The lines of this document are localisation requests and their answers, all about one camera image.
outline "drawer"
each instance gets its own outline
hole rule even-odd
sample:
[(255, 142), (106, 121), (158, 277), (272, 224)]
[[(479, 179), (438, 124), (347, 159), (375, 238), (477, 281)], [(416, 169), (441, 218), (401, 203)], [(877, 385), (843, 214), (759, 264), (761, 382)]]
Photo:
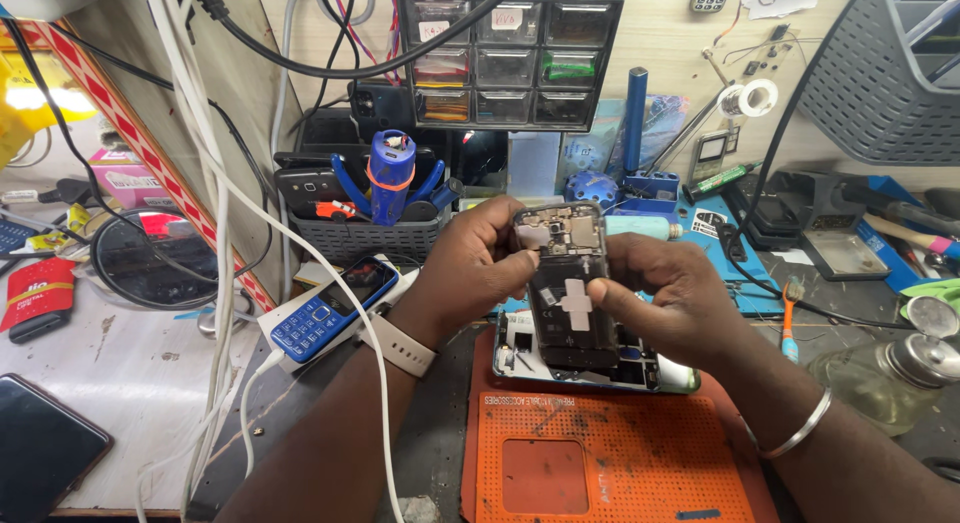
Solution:
[(537, 124), (585, 124), (594, 94), (578, 91), (540, 91), (536, 94)]
[[(407, 17), (410, 20), (407, 41), (410, 46), (419, 45), (444, 33), (454, 23), (471, 11), (471, 2), (463, 0), (420, 0), (407, 2)], [(471, 42), (471, 30), (466, 29), (451, 38), (449, 45)]]
[(466, 122), (471, 94), (465, 89), (418, 89), (416, 117), (423, 122)]
[(590, 88), (596, 81), (598, 52), (545, 50), (540, 60), (537, 86)]
[(530, 91), (477, 91), (477, 123), (527, 124)]
[(477, 86), (533, 86), (537, 51), (478, 48), (476, 52)]
[(414, 62), (414, 84), (433, 88), (466, 86), (470, 81), (470, 52), (440, 47)]
[(603, 47), (615, 14), (613, 4), (554, 3), (546, 45)]
[(541, 26), (541, 4), (500, 4), (478, 26), (477, 41), (480, 43), (536, 45)]

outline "solder wire spool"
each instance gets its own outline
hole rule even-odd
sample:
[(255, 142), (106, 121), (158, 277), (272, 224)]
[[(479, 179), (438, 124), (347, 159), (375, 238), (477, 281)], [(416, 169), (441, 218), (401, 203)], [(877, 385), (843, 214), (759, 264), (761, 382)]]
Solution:
[(777, 104), (778, 95), (777, 85), (768, 79), (734, 84), (720, 93), (720, 114), (729, 119), (762, 117)]

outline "white watch strap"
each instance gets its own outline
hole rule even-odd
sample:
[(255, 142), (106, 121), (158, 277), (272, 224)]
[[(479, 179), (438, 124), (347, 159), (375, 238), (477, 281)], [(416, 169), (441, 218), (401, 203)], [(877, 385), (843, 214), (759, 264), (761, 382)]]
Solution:
[[(378, 314), (371, 315), (369, 323), (376, 332), (383, 359), (417, 379), (423, 378), (437, 353), (417, 343), (410, 335), (403, 333), (400, 328)], [(360, 338), (363, 343), (374, 346), (366, 328), (360, 333)]]

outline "green cloth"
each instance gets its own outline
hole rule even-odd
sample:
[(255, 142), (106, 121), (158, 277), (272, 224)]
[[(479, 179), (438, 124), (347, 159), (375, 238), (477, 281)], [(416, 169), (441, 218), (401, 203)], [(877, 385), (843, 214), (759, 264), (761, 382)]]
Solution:
[[(915, 284), (900, 291), (908, 298), (914, 296), (936, 296), (960, 313), (960, 278), (944, 279), (930, 283)], [(900, 314), (906, 316), (906, 305), (900, 308)]]

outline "silver bangle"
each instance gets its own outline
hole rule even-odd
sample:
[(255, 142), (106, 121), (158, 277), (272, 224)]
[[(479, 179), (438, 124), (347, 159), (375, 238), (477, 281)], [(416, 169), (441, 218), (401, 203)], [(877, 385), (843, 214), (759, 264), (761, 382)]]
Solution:
[(774, 448), (769, 452), (764, 452), (758, 450), (760, 456), (765, 460), (772, 460), (779, 456), (782, 456), (793, 449), (794, 446), (800, 444), (804, 439), (807, 438), (807, 435), (810, 435), (810, 432), (813, 431), (813, 428), (817, 427), (817, 424), (820, 423), (820, 419), (824, 417), (827, 413), (827, 409), (831, 407), (831, 401), (834, 400), (834, 394), (831, 392), (831, 387), (826, 386), (823, 390), (823, 396), (820, 399), (820, 404), (813, 409), (813, 412), (810, 413), (810, 418), (806, 419), (806, 423), (803, 424), (803, 427), (799, 428), (799, 431), (795, 432), (793, 436), (787, 439), (783, 444), (780, 444), (778, 448)]

